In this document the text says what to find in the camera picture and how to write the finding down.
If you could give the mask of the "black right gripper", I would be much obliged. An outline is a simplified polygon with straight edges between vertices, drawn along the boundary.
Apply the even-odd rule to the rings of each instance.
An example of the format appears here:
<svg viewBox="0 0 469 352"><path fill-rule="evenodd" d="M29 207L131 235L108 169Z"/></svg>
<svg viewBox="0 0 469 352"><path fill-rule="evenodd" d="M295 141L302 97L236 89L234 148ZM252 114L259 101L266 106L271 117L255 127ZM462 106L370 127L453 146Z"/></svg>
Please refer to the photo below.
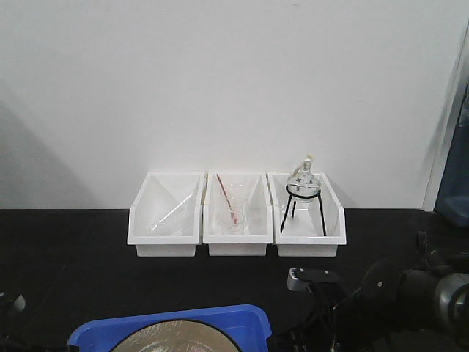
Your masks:
<svg viewBox="0 0 469 352"><path fill-rule="evenodd" d="M299 282L291 290L308 293L311 307L293 327L273 335L274 351L367 351L365 318L335 282Z"/></svg>

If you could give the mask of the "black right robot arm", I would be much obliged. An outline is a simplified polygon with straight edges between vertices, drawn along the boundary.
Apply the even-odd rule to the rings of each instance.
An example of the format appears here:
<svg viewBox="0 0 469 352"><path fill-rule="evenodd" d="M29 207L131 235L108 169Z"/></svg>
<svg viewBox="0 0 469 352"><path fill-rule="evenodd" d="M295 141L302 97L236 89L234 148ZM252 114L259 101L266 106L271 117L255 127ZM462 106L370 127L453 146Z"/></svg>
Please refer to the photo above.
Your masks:
<svg viewBox="0 0 469 352"><path fill-rule="evenodd" d="M401 331L433 330L468 349L468 253L428 250L416 236L419 264L400 268L387 259L371 265L346 294L333 271L292 268L287 287L306 292L312 306L299 324L270 337L271 351L369 351Z"/></svg>

